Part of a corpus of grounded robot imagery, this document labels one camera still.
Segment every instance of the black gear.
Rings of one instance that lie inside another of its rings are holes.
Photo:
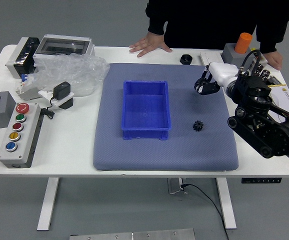
[[[195,121],[194,124],[193,124],[193,129],[196,131],[196,132],[199,132],[203,129],[203,126],[204,126],[204,123],[202,121]]]

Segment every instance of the hand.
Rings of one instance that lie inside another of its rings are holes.
[[[134,53],[137,51],[142,50],[137,57],[140,58],[143,55],[157,49],[162,48],[168,53],[171,53],[172,50],[165,44],[165,38],[164,35],[157,35],[152,32],[149,32],[146,34],[145,37],[141,38],[138,42],[135,44],[132,44],[129,46],[131,48],[129,50],[130,53]]]
[[[283,56],[278,51],[262,54],[274,69],[281,70],[283,67]]]

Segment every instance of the yellow button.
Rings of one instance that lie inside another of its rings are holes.
[[[16,142],[20,139],[20,134],[14,131],[9,135],[9,139],[13,142]]]

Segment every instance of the green button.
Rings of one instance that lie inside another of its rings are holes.
[[[16,117],[15,117],[15,120],[17,122],[20,122],[20,123],[23,123],[25,120],[26,120],[26,116],[24,114],[18,114]]]

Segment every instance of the power adapter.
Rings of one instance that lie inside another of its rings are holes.
[[[53,89],[53,99],[61,100],[68,96],[71,92],[70,83],[64,81],[59,85],[55,86]]]

